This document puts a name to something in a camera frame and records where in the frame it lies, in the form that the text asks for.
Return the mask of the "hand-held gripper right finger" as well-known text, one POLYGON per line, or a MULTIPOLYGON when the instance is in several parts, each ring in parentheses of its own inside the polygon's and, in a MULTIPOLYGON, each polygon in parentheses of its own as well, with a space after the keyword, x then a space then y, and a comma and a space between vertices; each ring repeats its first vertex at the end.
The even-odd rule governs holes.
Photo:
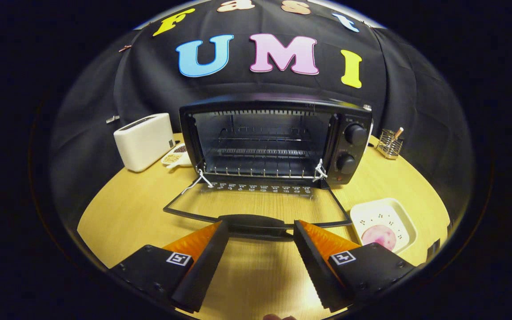
POLYGON ((293 240, 323 308, 357 310, 388 294, 416 271, 379 243, 359 245, 303 220, 293 240))

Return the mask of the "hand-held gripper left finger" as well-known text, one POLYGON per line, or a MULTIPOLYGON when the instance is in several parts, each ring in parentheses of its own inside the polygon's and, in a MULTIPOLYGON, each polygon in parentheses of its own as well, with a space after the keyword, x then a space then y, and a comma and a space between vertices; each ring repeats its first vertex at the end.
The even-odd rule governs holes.
POLYGON ((110 271, 154 300, 199 312, 228 241, 221 220, 162 248, 144 245, 110 271))

